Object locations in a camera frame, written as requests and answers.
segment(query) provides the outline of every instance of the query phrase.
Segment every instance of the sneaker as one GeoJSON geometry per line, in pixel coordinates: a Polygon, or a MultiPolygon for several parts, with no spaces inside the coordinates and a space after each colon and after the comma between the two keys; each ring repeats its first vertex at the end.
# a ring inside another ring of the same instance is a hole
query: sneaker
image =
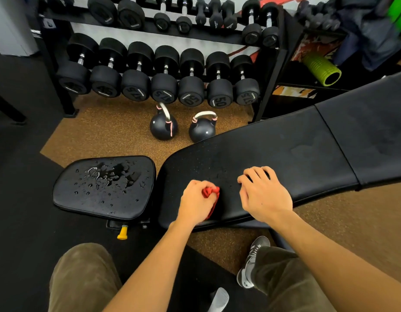
{"type": "Polygon", "coordinates": [[[241,268],[237,274],[237,282],[238,284],[245,289],[249,289],[254,287],[254,284],[248,280],[247,278],[247,266],[249,270],[249,274],[251,274],[252,267],[255,264],[255,257],[257,256],[257,251],[262,246],[270,246],[270,241],[265,236],[259,236],[255,239],[251,244],[250,253],[245,260],[245,265],[241,268]]]}

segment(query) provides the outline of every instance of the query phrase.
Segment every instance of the red towel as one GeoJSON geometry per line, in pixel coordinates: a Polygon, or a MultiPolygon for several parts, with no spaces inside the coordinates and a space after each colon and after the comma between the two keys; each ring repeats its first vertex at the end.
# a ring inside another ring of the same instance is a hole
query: red towel
{"type": "Polygon", "coordinates": [[[209,215],[206,217],[205,220],[208,220],[208,219],[209,219],[209,217],[210,217],[210,216],[212,215],[212,213],[213,213],[213,210],[215,209],[216,202],[218,201],[218,198],[219,198],[219,187],[216,187],[216,188],[214,188],[214,189],[212,189],[212,188],[210,188],[210,187],[205,187],[204,189],[202,189],[202,195],[203,195],[203,197],[205,197],[205,198],[208,198],[208,197],[210,196],[210,194],[212,194],[212,193],[215,193],[215,194],[216,194],[216,200],[215,200],[215,202],[213,203],[212,209],[210,210],[209,215]]]}

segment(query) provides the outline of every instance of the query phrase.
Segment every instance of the forearm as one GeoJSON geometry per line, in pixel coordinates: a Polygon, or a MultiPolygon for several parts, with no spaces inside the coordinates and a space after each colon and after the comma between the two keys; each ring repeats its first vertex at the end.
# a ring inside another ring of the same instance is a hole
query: forearm
{"type": "Polygon", "coordinates": [[[401,283],[328,239],[294,212],[281,213],[271,223],[337,311],[401,311],[401,283]]]}
{"type": "Polygon", "coordinates": [[[192,229],[184,223],[173,223],[104,312],[165,312],[192,229]]]}

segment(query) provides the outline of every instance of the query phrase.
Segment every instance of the person's right hand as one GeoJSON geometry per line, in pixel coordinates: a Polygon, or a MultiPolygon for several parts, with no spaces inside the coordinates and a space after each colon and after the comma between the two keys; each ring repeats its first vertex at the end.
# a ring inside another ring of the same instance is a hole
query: person's right hand
{"type": "Polygon", "coordinates": [[[270,167],[247,168],[244,174],[238,177],[238,183],[242,185],[239,191],[242,208],[258,221],[273,227],[280,214],[293,211],[289,192],[280,184],[276,173],[270,167]]]}

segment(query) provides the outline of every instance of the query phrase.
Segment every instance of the kettlebell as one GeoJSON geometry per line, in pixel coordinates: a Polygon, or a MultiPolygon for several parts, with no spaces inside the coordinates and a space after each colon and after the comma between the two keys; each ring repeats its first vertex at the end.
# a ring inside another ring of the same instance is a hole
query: kettlebell
{"type": "Polygon", "coordinates": [[[207,110],[201,111],[193,116],[192,123],[189,127],[189,136],[193,142],[199,142],[216,134],[216,120],[218,116],[215,112],[207,110]],[[202,116],[212,115],[212,120],[200,118],[202,116]]]}
{"type": "Polygon", "coordinates": [[[158,103],[157,114],[151,118],[150,131],[159,140],[170,140],[177,134],[177,121],[163,103],[158,103]]]}

